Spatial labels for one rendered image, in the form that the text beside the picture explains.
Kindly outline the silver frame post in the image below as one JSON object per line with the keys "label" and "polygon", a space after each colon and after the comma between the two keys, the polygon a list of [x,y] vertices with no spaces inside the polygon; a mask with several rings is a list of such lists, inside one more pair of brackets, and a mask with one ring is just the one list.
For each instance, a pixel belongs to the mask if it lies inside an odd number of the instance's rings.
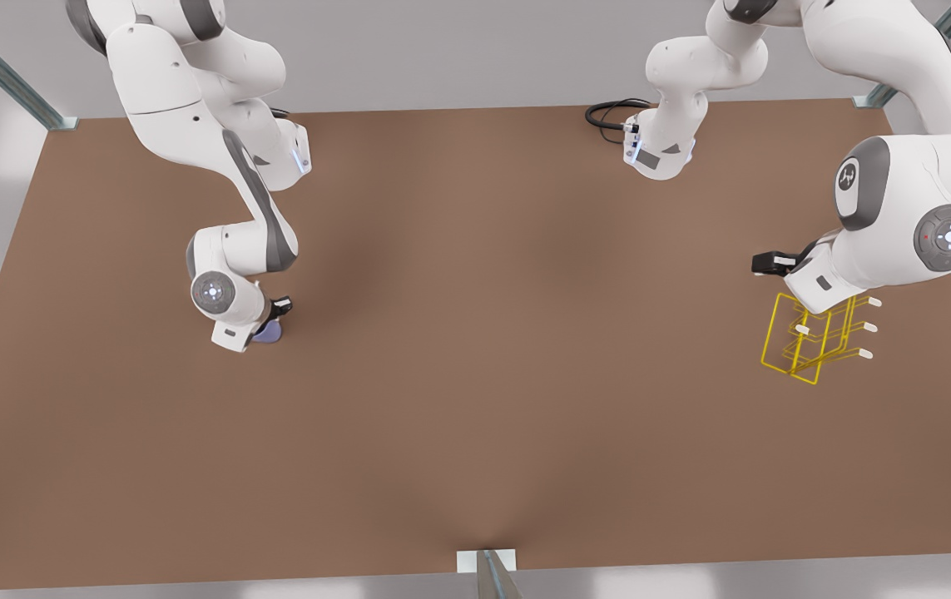
{"label": "silver frame post", "polygon": [[936,76],[948,78],[951,71],[949,39],[951,38],[951,3],[935,22],[927,23],[923,15],[905,15],[904,4],[884,4],[874,10],[874,24],[886,26],[864,49],[874,50],[869,63],[856,76],[874,81],[867,94],[852,98],[858,109],[881,109],[897,92],[911,97],[921,92]]}
{"label": "silver frame post", "polygon": [[513,573],[517,571],[514,549],[480,549],[456,552],[458,573],[475,573],[478,599],[524,599]]}
{"label": "silver frame post", "polygon": [[2,57],[0,57],[0,88],[47,130],[72,131],[77,128],[79,118],[64,116],[57,112]]}

